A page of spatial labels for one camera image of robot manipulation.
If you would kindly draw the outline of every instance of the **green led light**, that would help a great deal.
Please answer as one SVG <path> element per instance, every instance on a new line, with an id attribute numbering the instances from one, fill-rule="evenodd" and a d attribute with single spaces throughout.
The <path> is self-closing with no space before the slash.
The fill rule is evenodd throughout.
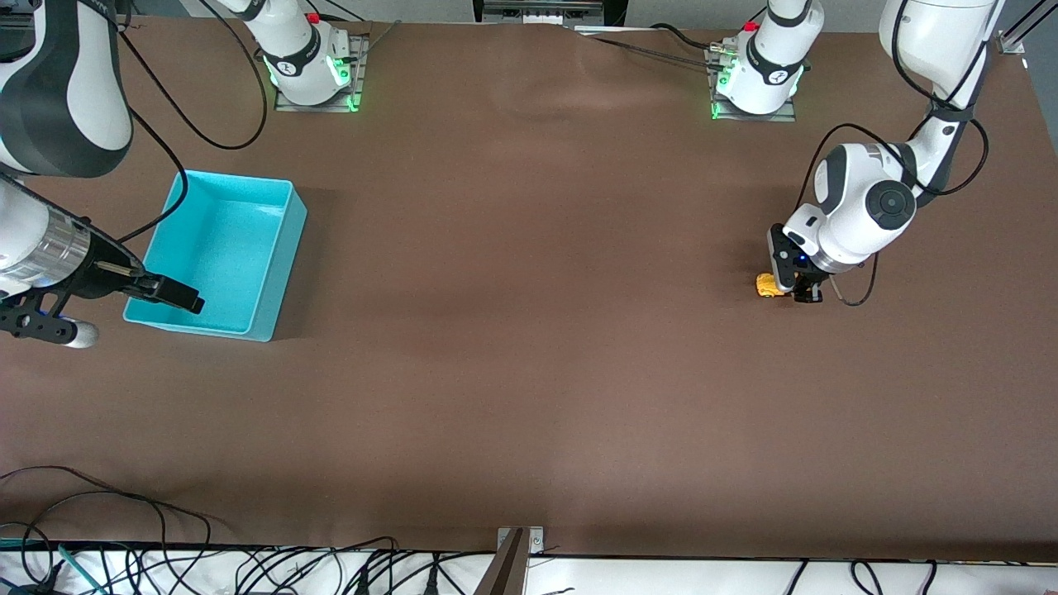
<path id="1" fill-rule="evenodd" d="M 275 71 L 272 70 L 272 65 L 264 60 L 264 67 L 268 68 L 268 79 L 272 82 L 273 87 L 278 87 L 279 83 L 275 79 Z"/>
<path id="2" fill-rule="evenodd" d="M 345 69 L 341 60 L 336 60 L 328 56 L 327 68 L 331 69 L 331 76 L 334 77 L 334 83 L 338 83 L 339 85 L 345 85 L 346 79 L 349 78 L 349 73 L 343 72 Z"/>
<path id="3" fill-rule="evenodd" d="M 804 74 L 804 69 L 799 70 L 798 73 L 797 73 L 797 76 L 794 78 L 794 86 L 790 87 L 790 95 L 789 96 L 792 97 L 795 94 L 797 94 L 797 86 L 798 86 L 798 83 L 801 82 L 801 75 L 802 74 Z"/>

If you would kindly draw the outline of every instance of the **metal bracket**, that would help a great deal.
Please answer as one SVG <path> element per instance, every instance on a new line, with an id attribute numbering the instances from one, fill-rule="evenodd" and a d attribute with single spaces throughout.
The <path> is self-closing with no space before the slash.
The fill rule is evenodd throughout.
<path id="1" fill-rule="evenodd" d="M 1010 37 L 1006 35 L 1005 32 L 997 32 L 996 34 L 996 44 L 999 47 L 999 53 L 1001 54 L 1024 54 L 1025 44 L 1021 41 L 1017 43 L 1010 42 Z"/>
<path id="2" fill-rule="evenodd" d="M 500 527 L 496 534 L 496 547 L 504 545 L 507 536 L 517 527 Z M 544 527 L 524 527 L 529 530 L 529 553 L 540 554 L 544 551 Z"/>

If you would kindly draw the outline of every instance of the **wire bundle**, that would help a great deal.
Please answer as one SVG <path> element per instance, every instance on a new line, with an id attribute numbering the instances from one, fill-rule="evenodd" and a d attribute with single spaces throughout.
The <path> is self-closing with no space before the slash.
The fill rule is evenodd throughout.
<path id="1" fill-rule="evenodd" d="M 386 593 L 393 593 L 408 580 L 426 571 L 430 571 L 434 576 L 436 576 L 436 573 L 440 573 L 457 592 L 464 595 L 462 588 L 444 570 L 443 563 L 467 556 L 493 554 L 492 552 L 461 552 L 451 555 L 435 554 L 433 561 L 413 570 L 400 578 L 400 580 L 396 580 L 395 565 L 417 553 L 401 551 L 397 540 L 389 536 L 378 537 L 346 547 L 215 546 L 211 541 L 213 537 L 213 524 L 205 515 L 149 497 L 122 490 L 71 467 L 59 465 L 24 467 L 0 475 L 0 486 L 2 486 L 5 480 L 33 471 L 60 471 L 88 484 L 90 489 L 74 492 L 54 502 L 28 522 L 18 520 L 0 522 L 0 529 L 8 527 L 21 527 L 23 529 L 19 543 L 22 570 L 30 577 L 30 580 L 35 583 L 35 587 L 26 589 L 15 584 L 7 578 L 0 577 L 0 584 L 5 584 L 12 589 L 14 595 L 35 595 L 38 592 L 41 594 L 51 592 L 54 589 L 56 576 L 63 564 L 71 564 L 76 571 L 83 574 L 90 584 L 93 584 L 91 590 L 74 595 L 93 595 L 93 593 L 95 595 L 112 595 L 115 587 L 126 582 L 134 595 L 142 595 L 143 589 L 146 587 L 145 581 L 150 585 L 153 593 L 160 595 L 174 595 L 178 588 L 186 589 L 193 595 L 209 595 L 208 592 L 204 593 L 188 582 L 188 573 L 206 558 L 232 552 L 240 552 L 247 555 L 245 561 L 235 571 L 235 590 L 233 595 L 250 595 L 251 593 L 254 595 L 299 595 L 297 585 L 313 571 L 325 566 L 328 560 L 334 561 L 340 573 L 338 589 L 334 591 L 334 595 L 365 595 L 369 592 L 369 588 L 383 576 L 387 576 L 388 578 Z M 162 560 L 150 561 L 147 559 L 149 552 L 136 551 L 127 543 L 106 542 L 105 545 L 110 546 L 108 549 L 97 543 L 86 545 L 78 543 L 57 543 L 50 540 L 40 527 L 45 518 L 56 509 L 71 502 L 88 498 L 120 498 L 149 506 L 156 512 L 161 526 L 159 544 Z M 174 557 L 171 555 L 172 544 L 169 542 L 168 526 L 170 522 L 169 517 L 172 516 L 177 518 L 189 518 L 202 525 L 204 537 L 203 541 L 198 544 L 199 551 L 197 554 L 181 557 Z M 339 556 L 341 554 L 362 551 L 365 547 L 370 547 L 379 543 L 385 543 L 387 548 L 371 552 L 366 561 L 351 576 L 346 577 L 345 569 Z M 43 577 L 37 576 L 29 563 L 29 553 L 41 548 L 48 553 L 48 567 L 50 569 Z M 113 552 L 115 548 L 125 551 L 125 569 L 112 574 L 107 562 L 107 553 Z M 84 572 L 73 558 L 76 555 L 88 553 L 99 555 L 105 574 L 104 581 L 96 582 L 94 578 Z M 297 559 L 305 556 L 312 557 L 306 561 Z M 292 561 L 296 561 L 297 563 L 295 572 L 286 578 L 276 578 L 274 576 L 280 567 Z M 182 562 L 189 563 L 181 569 L 177 564 Z M 151 571 L 157 569 L 166 572 L 174 580 L 170 589 L 164 589 L 161 578 L 152 575 Z"/>

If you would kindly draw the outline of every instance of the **metal cylinder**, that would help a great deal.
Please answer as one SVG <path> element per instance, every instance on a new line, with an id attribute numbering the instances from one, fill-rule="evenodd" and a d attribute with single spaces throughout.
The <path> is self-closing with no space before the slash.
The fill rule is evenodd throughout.
<path id="1" fill-rule="evenodd" d="M 89 233 L 66 215 L 48 212 L 48 227 L 37 247 L 0 276 L 30 287 L 51 287 L 77 270 L 88 255 Z"/>

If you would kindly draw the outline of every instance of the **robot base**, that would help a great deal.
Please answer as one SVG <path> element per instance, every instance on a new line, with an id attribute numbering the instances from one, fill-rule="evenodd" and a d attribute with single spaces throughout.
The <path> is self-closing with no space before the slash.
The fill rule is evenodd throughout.
<path id="1" fill-rule="evenodd" d="M 364 73 L 367 69 L 367 49 L 369 48 L 367 35 L 349 36 L 349 53 L 352 58 L 350 64 L 335 67 L 340 74 L 349 77 L 349 84 L 342 88 L 330 100 L 314 106 L 303 106 L 288 100 L 278 88 L 275 93 L 276 111 L 305 111 L 305 112 L 326 112 L 343 113 L 360 111 L 360 101 L 364 93 Z"/>
<path id="2" fill-rule="evenodd" d="M 710 49 L 705 52 L 706 61 L 726 69 L 730 68 L 732 59 L 738 53 L 738 40 L 735 37 L 725 37 L 723 43 L 719 46 L 719 48 Z M 749 122 L 795 122 L 797 120 L 794 112 L 792 98 L 786 100 L 786 103 L 783 104 L 783 107 L 779 108 L 779 111 L 767 115 L 748 113 L 738 109 L 731 103 L 731 100 L 717 91 L 720 78 L 726 75 L 727 72 L 725 71 L 709 71 L 709 96 L 712 103 L 713 120 L 743 120 Z"/>

